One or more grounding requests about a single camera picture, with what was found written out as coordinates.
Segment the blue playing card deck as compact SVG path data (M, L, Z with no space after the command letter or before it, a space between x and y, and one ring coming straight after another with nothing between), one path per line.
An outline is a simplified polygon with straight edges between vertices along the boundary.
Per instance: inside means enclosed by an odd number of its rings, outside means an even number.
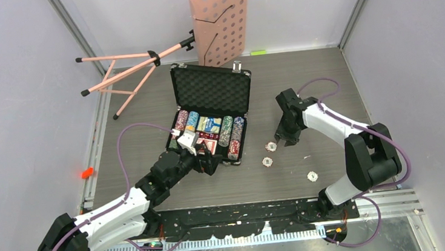
M207 134L219 134L222 125L222 120L223 120L222 118L218 117L201 116L197 123L196 130Z

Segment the black poker set case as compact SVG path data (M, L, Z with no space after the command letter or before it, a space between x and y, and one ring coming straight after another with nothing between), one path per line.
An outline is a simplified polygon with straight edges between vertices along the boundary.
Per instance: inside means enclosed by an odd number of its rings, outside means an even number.
M237 160L228 158L227 147L217 144L215 155L222 156L222 164L238 166L242 161L243 148L245 144L246 128L248 126L249 98L251 91L250 70L235 70L234 68L217 68L208 66L197 66L188 64L172 64L170 69L172 85L177 105L174 117L176 121L180 110L196 111L200 117L232 118L243 117L245 119L243 134L240 143L240 154ZM168 149L171 136L168 138L166 151L182 152L178 149ZM201 156L206 148L204 144L196 144L197 164L194 170L202 172Z

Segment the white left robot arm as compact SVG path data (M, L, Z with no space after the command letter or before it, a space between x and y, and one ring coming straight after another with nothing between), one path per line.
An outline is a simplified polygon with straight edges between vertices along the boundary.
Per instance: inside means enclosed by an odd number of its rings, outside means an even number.
M121 197L87 214L57 217L37 251L104 251L130 238L156 236L162 225L154 208L170 196L171 188L192 170L212 175L222 156L183 149L167 151Z

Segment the red white chip stack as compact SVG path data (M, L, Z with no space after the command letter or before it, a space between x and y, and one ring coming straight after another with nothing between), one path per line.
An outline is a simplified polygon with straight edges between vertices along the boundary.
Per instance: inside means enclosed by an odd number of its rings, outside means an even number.
M178 112L176 122L173 127L173 133L171 134L172 139L180 137L180 135L183 133L188 120L188 116L189 116L188 111L180 110Z

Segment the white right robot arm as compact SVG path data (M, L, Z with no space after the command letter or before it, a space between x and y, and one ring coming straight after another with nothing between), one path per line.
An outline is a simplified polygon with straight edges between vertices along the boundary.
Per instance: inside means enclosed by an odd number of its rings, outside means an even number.
M332 220L343 211L343 204L402 171L396 147L391 144L387 126L358 123L331 110L315 97L301 99L293 89L276 96L282 117L275 139L286 146L296 145L305 129L316 130L344 149L346 172L341 179L321 190L316 211Z

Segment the green poker chip stack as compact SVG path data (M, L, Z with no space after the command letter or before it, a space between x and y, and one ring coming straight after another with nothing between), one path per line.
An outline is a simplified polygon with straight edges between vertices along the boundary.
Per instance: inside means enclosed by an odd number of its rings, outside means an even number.
M176 139L170 140L167 148L168 149L178 149L178 143L177 143Z

